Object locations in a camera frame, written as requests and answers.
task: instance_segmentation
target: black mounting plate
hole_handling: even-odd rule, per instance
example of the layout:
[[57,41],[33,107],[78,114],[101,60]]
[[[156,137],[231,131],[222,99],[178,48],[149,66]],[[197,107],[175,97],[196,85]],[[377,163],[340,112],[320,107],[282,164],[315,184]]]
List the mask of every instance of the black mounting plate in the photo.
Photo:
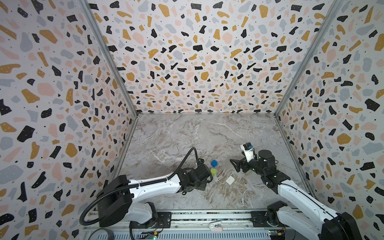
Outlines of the black mounting plate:
[[253,227],[271,227],[267,222],[266,211],[251,211],[251,222]]
[[[164,228],[170,228],[170,222],[172,220],[172,212],[157,212],[159,219],[161,219],[164,223]],[[162,223],[161,221],[159,222],[160,226],[152,226],[151,228],[158,228],[162,229]],[[139,224],[138,222],[132,222],[132,228],[138,229],[138,228],[145,228],[143,224]]]

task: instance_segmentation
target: wall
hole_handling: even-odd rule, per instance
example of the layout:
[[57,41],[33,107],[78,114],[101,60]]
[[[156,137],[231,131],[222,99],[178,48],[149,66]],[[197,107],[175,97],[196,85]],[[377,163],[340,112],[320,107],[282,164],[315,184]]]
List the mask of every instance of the wall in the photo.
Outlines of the wall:
[[0,7],[0,238],[78,239],[130,113],[76,2]]
[[90,0],[138,112],[274,112],[330,7]]
[[384,236],[383,1],[345,1],[278,119],[316,197]]

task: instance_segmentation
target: white vein in marble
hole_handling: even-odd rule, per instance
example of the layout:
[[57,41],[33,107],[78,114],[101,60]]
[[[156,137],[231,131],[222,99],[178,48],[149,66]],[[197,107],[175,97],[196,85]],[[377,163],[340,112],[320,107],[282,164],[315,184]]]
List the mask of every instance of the white vein in marble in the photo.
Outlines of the white vein in marble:
[[[147,179],[173,172],[194,146],[199,158],[217,173],[205,191],[193,190],[146,199],[157,209],[264,209],[286,200],[267,188],[259,175],[234,170],[229,159],[241,159],[240,145],[251,142],[256,152],[267,149],[279,161],[277,169],[304,189],[302,180],[272,116],[265,115],[140,115],[121,174]],[[196,167],[194,155],[184,167]],[[225,182],[229,176],[235,182]]]

